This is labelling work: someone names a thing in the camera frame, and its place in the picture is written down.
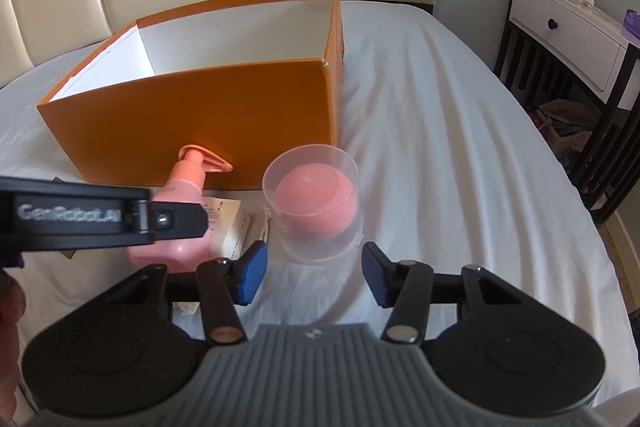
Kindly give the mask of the gloved left hand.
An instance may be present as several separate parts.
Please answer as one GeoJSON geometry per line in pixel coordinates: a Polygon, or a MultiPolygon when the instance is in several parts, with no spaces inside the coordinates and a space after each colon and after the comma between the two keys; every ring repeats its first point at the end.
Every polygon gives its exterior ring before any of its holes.
{"type": "Polygon", "coordinates": [[[21,378],[18,357],[20,337],[17,324],[26,310],[26,298],[20,284],[6,271],[1,271],[1,418],[11,419],[17,407],[15,390],[21,378]]]}

